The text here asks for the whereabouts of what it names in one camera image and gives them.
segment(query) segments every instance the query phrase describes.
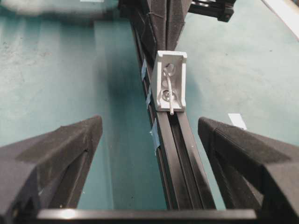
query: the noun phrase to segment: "blue tape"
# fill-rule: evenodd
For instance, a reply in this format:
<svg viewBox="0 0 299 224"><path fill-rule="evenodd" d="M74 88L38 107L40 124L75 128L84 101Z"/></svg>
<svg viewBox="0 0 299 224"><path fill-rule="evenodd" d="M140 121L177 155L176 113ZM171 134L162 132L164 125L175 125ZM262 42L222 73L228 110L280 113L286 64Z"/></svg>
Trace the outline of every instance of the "blue tape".
<svg viewBox="0 0 299 224"><path fill-rule="evenodd" d="M149 105L150 105L150 96L151 96L151 88L149 86L149 92L148 92L148 96L146 97L146 109L149 108Z"/></svg>
<svg viewBox="0 0 299 224"><path fill-rule="evenodd" d="M155 150L155 156L156 156L157 155L157 148L160 146L160 139L159 139L159 135L158 135L158 127L157 127L156 119L155 119L153 127L152 127L152 129L149 133L153 137L154 150Z"/></svg>
<svg viewBox="0 0 299 224"><path fill-rule="evenodd" d="M142 68L141 68L141 81L144 80L146 75L146 60L143 60Z"/></svg>

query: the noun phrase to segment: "teal floor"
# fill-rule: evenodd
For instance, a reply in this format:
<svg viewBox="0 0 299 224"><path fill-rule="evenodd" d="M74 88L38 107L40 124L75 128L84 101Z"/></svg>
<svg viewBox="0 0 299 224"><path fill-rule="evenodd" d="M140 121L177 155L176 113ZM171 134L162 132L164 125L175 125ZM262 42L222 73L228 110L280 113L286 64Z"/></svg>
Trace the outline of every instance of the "teal floor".
<svg viewBox="0 0 299 224"><path fill-rule="evenodd" d="M15 1L0 8L0 146L99 114L104 133L79 208L165 209L132 32L117 1L34 0L17 14L7 4ZM188 14L177 50L188 54L186 112L223 209L198 118L231 123L228 113L240 113L249 131L299 145L299 43L260 0L238 0L229 23Z"/></svg>

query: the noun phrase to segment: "painter's tape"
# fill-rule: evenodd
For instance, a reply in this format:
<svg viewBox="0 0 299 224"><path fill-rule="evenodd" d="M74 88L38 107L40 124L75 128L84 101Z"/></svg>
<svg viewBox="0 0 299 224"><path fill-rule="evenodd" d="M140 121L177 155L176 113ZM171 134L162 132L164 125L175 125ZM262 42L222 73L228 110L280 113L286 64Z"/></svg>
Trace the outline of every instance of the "painter's tape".
<svg viewBox="0 0 299 224"><path fill-rule="evenodd" d="M155 119L153 127L151 129L151 131L149 132L151 134L151 136L153 137L153 141L154 141L154 148L155 148L155 155L157 155L157 148L160 146L160 139L159 139L159 135L158 135L158 127L157 127L157 121Z"/></svg>
<svg viewBox="0 0 299 224"><path fill-rule="evenodd" d="M234 126L242 128L244 130L247 130L246 124L245 124L244 120L242 119L241 114L239 114L239 113L229 113L228 116L229 116L229 118L232 121Z"/></svg>
<svg viewBox="0 0 299 224"><path fill-rule="evenodd" d="M150 96L151 96L151 88L149 86L149 92L148 92L148 96L146 97L146 108L148 109L149 108L149 105L150 105Z"/></svg>
<svg viewBox="0 0 299 224"><path fill-rule="evenodd" d="M142 68L141 68L141 81L144 80L145 75L146 75L146 60L144 59Z"/></svg>

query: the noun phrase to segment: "white paper strip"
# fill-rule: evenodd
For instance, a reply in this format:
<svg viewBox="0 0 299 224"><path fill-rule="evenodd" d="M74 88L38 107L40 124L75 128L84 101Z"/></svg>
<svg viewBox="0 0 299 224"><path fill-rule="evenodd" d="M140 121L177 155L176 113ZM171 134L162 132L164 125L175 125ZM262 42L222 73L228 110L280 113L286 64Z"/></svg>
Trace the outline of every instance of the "white paper strip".
<svg viewBox="0 0 299 224"><path fill-rule="evenodd" d="M234 126L242 128L244 130L247 130L246 124L245 124L244 120L242 119L241 114L239 114L239 113L229 113L228 116L229 116L229 118L232 121Z"/></svg>

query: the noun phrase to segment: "metal bracket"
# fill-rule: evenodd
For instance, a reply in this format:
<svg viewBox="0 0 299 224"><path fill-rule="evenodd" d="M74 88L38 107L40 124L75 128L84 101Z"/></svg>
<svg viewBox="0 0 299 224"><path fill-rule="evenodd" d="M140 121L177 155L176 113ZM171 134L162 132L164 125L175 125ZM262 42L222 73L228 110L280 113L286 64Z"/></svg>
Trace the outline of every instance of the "metal bracket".
<svg viewBox="0 0 299 224"><path fill-rule="evenodd" d="M187 54L178 51L158 51L151 78L151 88L157 111L184 111Z"/></svg>

